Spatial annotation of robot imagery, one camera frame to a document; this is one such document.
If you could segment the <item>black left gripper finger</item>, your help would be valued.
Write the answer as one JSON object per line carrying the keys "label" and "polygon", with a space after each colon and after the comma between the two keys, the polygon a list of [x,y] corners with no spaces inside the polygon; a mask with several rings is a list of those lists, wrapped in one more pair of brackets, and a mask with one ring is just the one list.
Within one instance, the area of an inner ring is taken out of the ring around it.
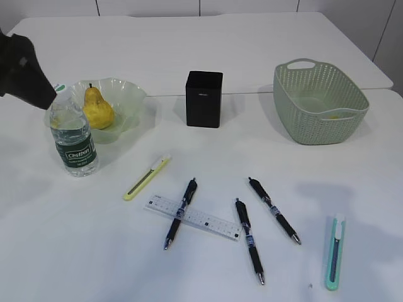
{"label": "black left gripper finger", "polygon": [[6,94],[44,110],[57,96],[38,63],[31,40],[1,33],[1,96]]}

